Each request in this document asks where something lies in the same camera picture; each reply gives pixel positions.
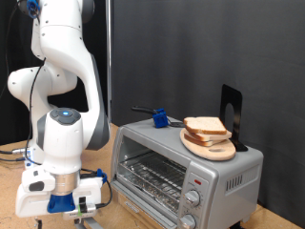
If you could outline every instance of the red indicator light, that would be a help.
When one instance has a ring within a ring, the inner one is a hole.
[[[194,182],[201,185],[201,182],[198,179],[196,179]]]

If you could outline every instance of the toaster oven rack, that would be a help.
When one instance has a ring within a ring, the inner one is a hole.
[[[124,179],[177,215],[186,168],[156,152],[125,160],[120,166],[129,171]]]

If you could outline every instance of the control knob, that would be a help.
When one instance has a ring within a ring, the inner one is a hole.
[[[191,215],[185,215],[180,219],[180,224],[183,229],[194,229],[196,221]]]
[[[195,207],[199,204],[200,197],[199,194],[192,190],[184,195],[184,199],[191,204],[192,207]]]

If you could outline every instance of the white cylinder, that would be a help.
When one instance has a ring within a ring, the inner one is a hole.
[[[44,134],[46,171],[66,175],[81,169],[83,151],[83,123],[80,117],[72,124],[62,124],[47,114]]]

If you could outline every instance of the round wooden board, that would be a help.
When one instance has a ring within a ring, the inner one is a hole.
[[[234,157],[236,149],[229,139],[210,147],[196,145],[184,138],[186,129],[180,132],[180,139],[184,146],[192,153],[210,160],[228,160]]]

